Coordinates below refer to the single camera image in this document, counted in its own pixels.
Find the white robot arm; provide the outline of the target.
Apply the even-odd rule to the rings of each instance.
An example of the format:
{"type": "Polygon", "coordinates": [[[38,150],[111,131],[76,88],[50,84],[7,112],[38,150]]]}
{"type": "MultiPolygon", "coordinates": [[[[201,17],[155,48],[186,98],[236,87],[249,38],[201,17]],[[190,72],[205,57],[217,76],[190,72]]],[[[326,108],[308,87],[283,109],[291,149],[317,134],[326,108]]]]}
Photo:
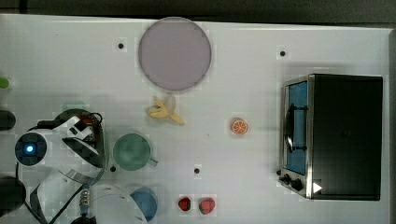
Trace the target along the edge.
{"type": "Polygon", "coordinates": [[[95,115],[39,121],[19,137],[15,157],[27,172],[46,172],[28,199],[42,224],[148,224],[128,194],[101,179],[107,157],[95,115]]]}

